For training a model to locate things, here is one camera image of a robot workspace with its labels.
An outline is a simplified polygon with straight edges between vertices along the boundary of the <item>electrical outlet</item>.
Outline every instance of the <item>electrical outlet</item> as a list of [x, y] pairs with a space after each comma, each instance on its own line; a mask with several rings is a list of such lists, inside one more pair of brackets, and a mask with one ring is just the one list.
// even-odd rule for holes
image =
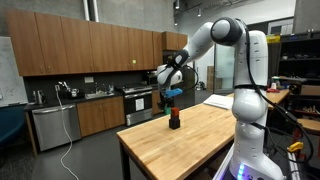
[[56, 89], [56, 91], [60, 91], [60, 86], [59, 85], [54, 85], [54, 88]]

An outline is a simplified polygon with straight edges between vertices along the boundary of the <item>small black object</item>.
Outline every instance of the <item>small black object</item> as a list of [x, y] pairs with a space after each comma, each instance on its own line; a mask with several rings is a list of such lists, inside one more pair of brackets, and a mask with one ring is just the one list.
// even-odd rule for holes
[[171, 129], [178, 129], [180, 127], [179, 117], [173, 117], [173, 118], [169, 119], [169, 127]]

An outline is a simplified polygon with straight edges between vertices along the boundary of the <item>yellow object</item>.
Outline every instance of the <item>yellow object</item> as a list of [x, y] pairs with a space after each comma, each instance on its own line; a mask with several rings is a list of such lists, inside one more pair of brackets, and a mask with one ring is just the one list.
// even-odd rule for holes
[[267, 36], [268, 43], [280, 42], [280, 36]]
[[288, 147], [288, 151], [293, 153], [297, 150], [301, 150], [303, 148], [303, 142], [296, 142], [294, 144], [291, 144], [291, 146]]

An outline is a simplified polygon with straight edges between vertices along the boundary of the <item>cabinet door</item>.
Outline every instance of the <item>cabinet door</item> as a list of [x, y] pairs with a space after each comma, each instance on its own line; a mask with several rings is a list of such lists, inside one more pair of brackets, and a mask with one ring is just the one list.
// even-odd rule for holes
[[130, 69], [129, 65], [129, 45], [127, 27], [112, 25], [112, 42], [114, 60], [117, 62], [115, 71], [125, 71]]
[[143, 70], [154, 69], [152, 31], [142, 30]]
[[173, 32], [162, 33], [162, 49], [163, 50], [178, 50], [178, 35]]
[[60, 17], [42, 13], [35, 15], [47, 74], [68, 74]]
[[104, 104], [104, 123], [106, 129], [125, 124], [123, 98], [112, 98]]
[[132, 70], [142, 70], [144, 65], [142, 50], [142, 30], [128, 28], [129, 35], [129, 64]]
[[152, 114], [158, 114], [163, 112], [163, 110], [159, 109], [158, 102], [160, 102], [160, 94], [159, 90], [152, 91]]
[[93, 72], [89, 22], [61, 17], [70, 73]]
[[117, 70], [117, 61], [113, 55], [111, 25], [89, 22], [93, 52], [93, 64], [96, 72]]
[[162, 38], [160, 32], [152, 32], [153, 38], [153, 69], [162, 65]]
[[6, 17], [20, 76], [45, 75], [45, 64], [34, 13], [7, 10]]
[[178, 48], [179, 50], [187, 45], [188, 36], [185, 34], [178, 34]]
[[78, 105], [78, 116], [81, 129], [81, 136], [88, 136], [105, 130], [102, 104], [88, 106]]

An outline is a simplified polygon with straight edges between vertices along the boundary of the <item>butcher block tabletop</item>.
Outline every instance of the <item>butcher block tabletop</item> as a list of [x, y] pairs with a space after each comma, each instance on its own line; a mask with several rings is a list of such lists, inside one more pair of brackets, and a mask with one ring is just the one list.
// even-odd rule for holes
[[117, 133], [123, 148], [151, 179], [184, 179], [233, 140], [231, 110], [205, 104], [180, 111], [180, 128], [170, 115]]

